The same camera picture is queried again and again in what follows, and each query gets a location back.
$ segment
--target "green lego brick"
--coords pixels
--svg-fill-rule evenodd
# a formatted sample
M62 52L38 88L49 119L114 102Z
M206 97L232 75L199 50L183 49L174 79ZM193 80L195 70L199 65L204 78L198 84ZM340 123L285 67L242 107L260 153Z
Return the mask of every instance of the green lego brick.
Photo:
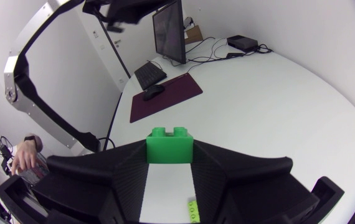
M199 223L200 214L198 212L197 201L194 200L189 202L188 206L189 206L190 223Z
M193 137L186 128L175 127L173 133L165 128L154 128L147 136L147 162L149 164L184 164L192 162Z

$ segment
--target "maroon mouse pad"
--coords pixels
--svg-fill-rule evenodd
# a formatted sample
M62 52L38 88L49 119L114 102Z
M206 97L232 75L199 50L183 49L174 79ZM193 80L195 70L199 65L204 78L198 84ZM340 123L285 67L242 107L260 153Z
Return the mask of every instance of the maroon mouse pad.
M165 87L165 90L151 100L143 100L144 92L133 97L132 109L130 111L131 123L202 93L202 89L188 73L173 78L161 85Z

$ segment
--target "cardboard box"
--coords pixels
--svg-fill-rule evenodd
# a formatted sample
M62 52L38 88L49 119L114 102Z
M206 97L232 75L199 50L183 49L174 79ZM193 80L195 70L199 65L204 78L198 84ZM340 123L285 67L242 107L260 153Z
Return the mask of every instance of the cardboard box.
M185 44L191 44L203 40L201 30L198 25L194 26L192 29L189 29L186 34L187 38L184 39Z

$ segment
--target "robotic arm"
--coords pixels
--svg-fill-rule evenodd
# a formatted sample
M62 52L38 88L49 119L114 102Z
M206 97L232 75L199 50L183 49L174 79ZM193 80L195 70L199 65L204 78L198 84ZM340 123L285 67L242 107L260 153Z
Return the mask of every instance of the robotic arm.
M36 38L63 12L73 9L84 0L48 0L23 28L9 52L4 69L6 99L17 110L27 113L49 134L70 148L75 155L82 150L100 150L100 143L92 133L81 133L57 114L37 93L29 78L29 64L26 53ZM166 0L86 0L83 11L107 22L107 29L122 32L119 23L137 24L150 12L162 7ZM101 6L111 4L107 16L99 13Z

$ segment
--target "computer monitor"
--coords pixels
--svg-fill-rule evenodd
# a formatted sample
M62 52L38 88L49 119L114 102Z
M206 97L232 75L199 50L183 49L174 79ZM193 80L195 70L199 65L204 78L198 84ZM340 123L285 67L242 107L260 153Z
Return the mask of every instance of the computer monitor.
M182 2L177 0L153 15L156 52L186 63Z

